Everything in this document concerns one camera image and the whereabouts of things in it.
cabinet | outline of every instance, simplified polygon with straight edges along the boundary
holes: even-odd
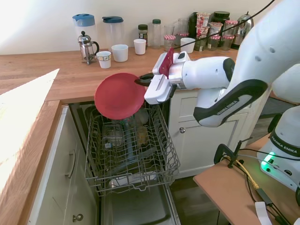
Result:
[[[97,224],[97,204],[85,176],[85,153],[71,112],[63,108],[45,170],[28,221],[29,225]]]
[[[177,178],[197,175],[212,166],[219,144],[226,144],[233,150],[239,140],[249,138],[269,93],[267,91],[228,118],[223,125],[212,128],[202,127],[193,117],[198,91],[175,92],[171,100],[169,132],[181,163]]]

green light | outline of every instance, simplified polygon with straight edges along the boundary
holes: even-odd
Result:
[[[270,152],[266,158],[264,158],[264,161],[269,161],[270,159],[272,159],[274,157],[275,153],[274,152]],[[267,165],[266,162],[262,161],[262,167],[265,167]]]

cabinet handle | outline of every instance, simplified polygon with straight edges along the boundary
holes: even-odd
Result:
[[[179,128],[179,131],[180,131],[180,133],[182,133],[182,134],[184,134],[184,133],[186,132],[185,128],[183,128],[183,127],[180,127],[180,128]]]
[[[83,214],[78,214],[77,216],[73,215],[73,222],[75,221],[82,221],[83,220]]]
[[[74,155],[74,163],[73,163],[72,171],[66,173],[65,176],[68,177],[69,179],[71,179],[74,168],[75,168],[75,161],[76,161],[76,151],[75,151],[75,149],[72,152],[70,152],[69,155],[70,156]]]

dishwasher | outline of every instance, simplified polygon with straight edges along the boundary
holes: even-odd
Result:
[[[99,224],[180,225],[169,189],[180,162],[164,118],[167,104],[144,103],[125,120],[104,117],[93,102],[70,104],[86,153],[85,178],[100,199]]]

french press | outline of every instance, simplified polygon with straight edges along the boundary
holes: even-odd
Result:
[[[90,41],[90,36],[86,35],[84,31],[81,31],[81,34],[82,35],[80,35],[78,38],[78,42],[80,46],[82,62],[86,62],[89,65],[92,61],[95,61],[95,55],[97,52],[99,52],[99,45],[96,41]],[[97,47],[95,53],[92,46],[93,44],[95,44]]]

